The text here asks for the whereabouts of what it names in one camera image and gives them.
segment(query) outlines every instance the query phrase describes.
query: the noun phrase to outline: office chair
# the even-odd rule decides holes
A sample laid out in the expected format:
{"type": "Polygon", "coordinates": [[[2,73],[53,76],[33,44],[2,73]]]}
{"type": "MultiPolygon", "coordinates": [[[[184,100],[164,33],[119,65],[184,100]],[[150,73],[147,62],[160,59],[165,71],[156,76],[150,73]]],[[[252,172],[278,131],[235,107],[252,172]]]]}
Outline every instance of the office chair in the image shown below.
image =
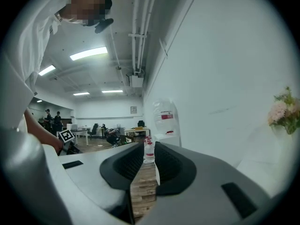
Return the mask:
{"type": "Polygon", "coordinates": [[[91,132],[88,132],[88,134],[90,135],[90,139],[92,140],[92,136],[95,136],[97,133],[97,128],[99,127],[99,125],[97,123],[94,124],[93,129],[91,132]]]}

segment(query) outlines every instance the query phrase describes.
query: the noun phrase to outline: fluorescent ceiling light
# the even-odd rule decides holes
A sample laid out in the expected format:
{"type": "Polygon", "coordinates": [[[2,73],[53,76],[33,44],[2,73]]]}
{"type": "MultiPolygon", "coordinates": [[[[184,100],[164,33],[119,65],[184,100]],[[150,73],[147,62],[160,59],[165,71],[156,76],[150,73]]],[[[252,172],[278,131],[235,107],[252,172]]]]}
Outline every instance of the fluorescent ceiling light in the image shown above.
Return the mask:
{"type": "Polygon", "coordinates": [[[103,53],[107,53],[106,47],[99,47],[99,48],[94,48],[94,49],[86,50],[84,52],[76,53],[76,54],[70,56],[70,58],[73,61],[75,61],[75,60],[80,59],[80,58],[85,58],[85,57],[89,57],[89,56],[93,56],[93,55],[98,55],[98,54],[103,54],[103,53]]]}
{"type": "Polygon", "coordinates": [[[50,71],[52,71],[54,69],[55,69],[55,66],[51,65],[51,66],[45,68],[43,71],[39,72],[38,74],[43,76],[44,74],[49,73],[50,71]]]}
{"type": "Polygon", "coordinates": [[[123,92],[122,90],[110,90],[110,91],[102,91],[103,93],[111,93],[111,92],[123,92]]]}
{"type": "Polygon", "coordinates": [[[74,93],[74,96],[79,96],[79,95],[88,95],[88,92],[80,92],[80,93],[74,93]]]}

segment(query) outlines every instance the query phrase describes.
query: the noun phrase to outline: water bottle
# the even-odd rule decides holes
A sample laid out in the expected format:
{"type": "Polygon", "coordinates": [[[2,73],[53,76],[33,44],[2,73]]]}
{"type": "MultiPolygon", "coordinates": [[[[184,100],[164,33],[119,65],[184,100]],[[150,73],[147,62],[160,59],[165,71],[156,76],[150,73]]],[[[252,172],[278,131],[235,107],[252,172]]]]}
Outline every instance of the water bottle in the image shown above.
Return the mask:
{"type": "Polygon", "coordinates": [[[176,129],[174,110],[169,99],[159,99],[153,103],[154,122],[160,134],[172,133],[176,129]]]}
{"type": "Polygon", "coordinates": [[[152,142],[148,142],[148,144],[146,145],[145,154],[146,154],[146,159],[144,160],[144,163],[145,164],[154,163],[155,161],[154,146],[152,142]]]}
{"type": "Polygon", "coordinates": [[[146,148],[148,142],[152,142],[151,136],[147,136],[147,137],[144,139],[144,159],[146,159],[146,150],[145,150],[145,148],[146,148]]]}

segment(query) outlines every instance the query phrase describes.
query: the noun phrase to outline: human arm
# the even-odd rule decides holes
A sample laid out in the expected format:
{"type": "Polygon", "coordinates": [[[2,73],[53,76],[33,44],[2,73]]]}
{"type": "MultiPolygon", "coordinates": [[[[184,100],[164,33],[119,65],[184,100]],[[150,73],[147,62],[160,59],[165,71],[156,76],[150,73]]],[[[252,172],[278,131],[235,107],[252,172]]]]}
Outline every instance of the human arm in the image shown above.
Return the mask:
{"type": "Polygon", "coordinates": [[[62,149],[63,141],[59,140],[56,136],[45,130],[32,116],[30,110],[27,108],[24,113],[28,133],[34,135],[41,144],[48,144],[54,147],[58,152],[62,149]]]}

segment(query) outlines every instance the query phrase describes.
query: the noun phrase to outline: white pipe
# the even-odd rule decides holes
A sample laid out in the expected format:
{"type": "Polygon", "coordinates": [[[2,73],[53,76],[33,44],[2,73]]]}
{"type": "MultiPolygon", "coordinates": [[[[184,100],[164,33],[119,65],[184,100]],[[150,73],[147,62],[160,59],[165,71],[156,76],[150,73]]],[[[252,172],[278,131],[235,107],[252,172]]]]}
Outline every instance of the white pipe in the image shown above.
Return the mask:
{"type": "Polygon", "coordinates": [[[56,78],[58,79],[61,79],[63,82],[65,82],[68,86],[70,86],[71,88],[74,88],[75,91],[79,91],[80,92],[80,89],[76,88],[76,87],[73,87],[71,84],[69,84],[66,80],[62,79],[61,77],[58,77],[54,72],[51,71],[51,73],[56,76],[56,78]]]}
{"type": "Polygon", "coordinates": [[[119,61],[118,54],[117,54],[116,44],[115,44],[115,42],[114,42],[112,26],[110,25],[109,28],[110,28],[110,30],[111,30],[112,45],[113,45],[113,49],[114,49],[114,54],[116,55],[117,63],[118,63],[118,65],[120,66],[120,61],[119,61]]]}
{"type": "MultiPolygon", "coordinates": [[[[150,2],[150,0],[145,0],[144,6],[142,9],[142,25],[141,25],[141,31],[140,31],[141,35],[144,35],[144,32],[145,32],[146,15],[147,15],[149,2],[150,2]]],[[[142,45],[143,45],[144,40],[145,39],[141,37],[140,41],[139,41],[139,53],[137,56],[137,69],[140,68],[140,64],[141,64],[142,45]]]]}
{"type": "Polygon", "coordinates": [[[67,78],[80,90],[80,87],[77,83],[75,83],[69,76],[67,76],[67,78]]]}
{"type": "MultiPolygon", "coordinates": [[[[146,22],[146,28],[145,28],[145,35],[147,35],[147,32],[148,32],[148,27],[149,27],[149,22],[150,22],[150,17],[151,17],[151,13],[152,13],[154,1],[155,1],[155,0],[151,0],[151,3],[150,3],[149,12],[148,12],[148,17],[147,17],[147,22],[146,22]]],[[[143,55],[144,55],[145,43],[146,43],[146,39],[144,38],[143,41],[142,41],[142,54],[141,54],[141,60],[140,60],[140,64],[138,65],[139,68],[140,68],[140,71],[139,71],[138,73],[141,73],[141,69],[142,69],[142,61],[143,61],[143,55]]]]}
{"type": "MultiPolygon", "coordinates": [[[[134,0],[133,4],[133,18],[132,18],[132,34],[136,34],[136,24],[137,24],[137,12],[139,8],[140,0],[134,0]]],[[[135,73],[135,37],[132,37],[132,67],[135,73]]]]}
{"type": "MultiPolygon", "coordinates": [[[[115,42],[114,42],[114,37],[113,37],[113,29],[112,29],[112,26],[111,26],[111,25],[110,25],[110,30],[111,30],[112,45],[113,45],[114,53],[115,53],[115,55],[116,55],[116,59],[117,59],[118,65],[119,65],[119,67],[120,67],[120,61],[119,61],[119,57],[118,57],[118,54],[117,54],[116,44],[115,44],[115,42]]],[[[123,85],[124,85],[124,87],[125,87],[125,89],[126,89],[126,93],[127,93],[127,96],[128,96],[127,86],[126,86],[126,84],[125,84],[125,80],[124,80],[122,71],[120,71],[120,73],[121,73],[123,85]]]]}

